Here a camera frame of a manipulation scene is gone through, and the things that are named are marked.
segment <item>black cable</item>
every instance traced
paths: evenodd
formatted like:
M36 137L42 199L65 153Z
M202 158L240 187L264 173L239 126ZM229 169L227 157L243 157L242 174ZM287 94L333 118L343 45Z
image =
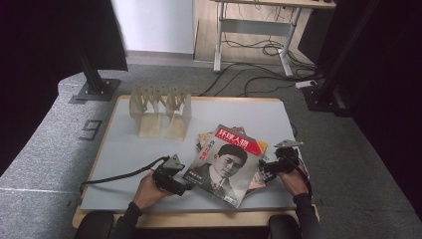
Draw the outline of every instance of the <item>black cable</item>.
M163 157L155 160L154 162L150 163L149 165L147 165L147 166L145 166L145 167L143 167L143 168L141 168L141 169L139 169L137 171L131 172L131 173L127 173L127 174L123 174L123 175L119 175L119 176L114 176L114 177L108 177L108 178L99 179L99 180L85 181L85 182L81 183L81 185L80 185L80 193L82 194L84 192L84 187L86 185L98 184L98 183L110 182L110 181L116 181L116 180L124 179L124 178L127 178L127 177L132 177L132 176L135 176L137 174L140 174L140 173L142 173L144 171L147 171L147 170L151 169L151 167L153 165L155 165L155 163L157 163L158 161L164 160L164 159L168 159L168 158L169 158L169 156L163 156Z
M254 67L254 68L257 68L257 69L259 69L259 70L261 70L261 71L263 71L263 72L266 72L266 73L268 73L268 74L270 74L270 75L273 75L273 76L275 76L275 77L278 77L278 80L281 80L281 81L288 81L288 82L301 82L301 81L303 81L303 80L307 80L307 79L311 79L311 80L315 80L316 78L315 78L315 76L313 76L313 75L311 75L311 76L307 76L307 77L304 77L304 78L299 78L299 79L295 79L295 78L286 78L286 77L284 77L283 75L280 75L280 74L278 74L278 73L276 73L276 72L273 72L273 71L271 71L271 70L269 70L269 69L266 69L266 68L263 68L263 67L261 67L261 66L257 66L257 65L254 65L254 64L249 64L249 63L235 63L235 64L232 64L232 65L230 65L230 66L228 66L227 68L225 68L220 74L219 74L219 76L216 78L216 80L214 80L214 82L211 84L211 86L210 87L208 87L208 89L207 90L205 90L204 92L202 92L201 94L199 94L199 97L202 97L202 96L204 96L205 94L207 94L216 84L217 84L217 82L218 82L218 80L220 80L220 78L224 75L224 73L227 71L227 70L229 70L230 68L232 68L232 67L234 67L234 66L251 66L251 67Z
M275 89L270 90L270 91L266 91L266 92L259 92L259 91L246 92L246 94L249 94L249 93L272 93L272 92L276 92L278 89L290 88L290 87L293 87L293 86L294 85L283 86L283 87L276 87ZM241 97L241 96L244 96L244 95L245 95L245 93L242 93L240 95L237 95L236 98Z

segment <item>magazine cover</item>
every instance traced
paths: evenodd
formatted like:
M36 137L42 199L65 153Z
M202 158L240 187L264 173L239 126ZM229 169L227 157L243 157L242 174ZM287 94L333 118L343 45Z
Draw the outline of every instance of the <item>magazine cover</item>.
M242 134L246 134L245 129L242 126L234 126L232 127L233 130L240 132ZM198 134L198 144L196 146L199 150L202 149L202 147L205 145L205 143L208 141L208 139L211 137L213 132L203 132ZM258 146L261 149L261 153L264 154L265 150L267 149L268 144L264 141L257 140ZM261 187L265 187L265 181L263 178L263 175L261 173L261 170L258 169L257 172L254 174L254 177L252 178L251 184L249 185L248 191L252 189L257 189Z
M183 178L239 207L258 170L262 152L251 137L218 125Z

